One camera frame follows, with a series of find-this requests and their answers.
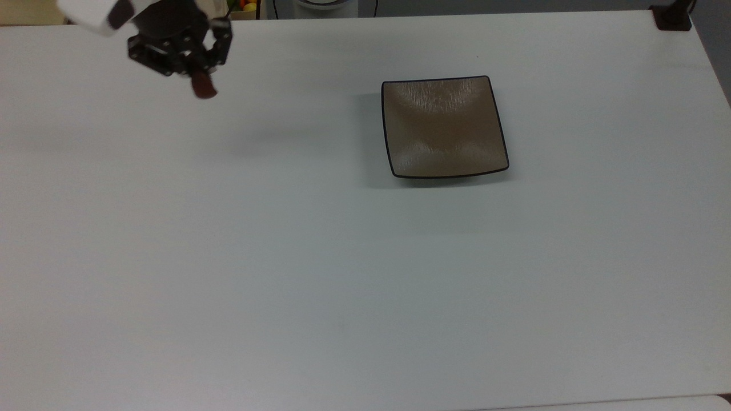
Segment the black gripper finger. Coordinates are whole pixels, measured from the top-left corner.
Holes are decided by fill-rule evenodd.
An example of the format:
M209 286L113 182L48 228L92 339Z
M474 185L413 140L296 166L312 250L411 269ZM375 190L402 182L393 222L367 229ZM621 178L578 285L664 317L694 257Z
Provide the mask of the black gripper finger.
M171 54L170 71L181 77L190 78L202 72L201 54Z
M201 57L199 64L204 72L211 75L216 69L225 65L233 40L232 23L230 19L211 19L204 24L203 39L201 39ZM204 45L206 35L212 34L211 47Z

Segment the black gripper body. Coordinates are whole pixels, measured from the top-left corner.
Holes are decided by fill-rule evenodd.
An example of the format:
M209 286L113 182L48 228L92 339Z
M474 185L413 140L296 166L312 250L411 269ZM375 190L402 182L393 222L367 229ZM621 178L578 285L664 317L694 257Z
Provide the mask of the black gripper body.
M171 54L201 54L204 24L211 20L203 11L183 11L170 15L152 15L144 11L131 21L138 29L127 40L128 57L166 77L170 71ZM214 40L208 33L204 39L207 49Z

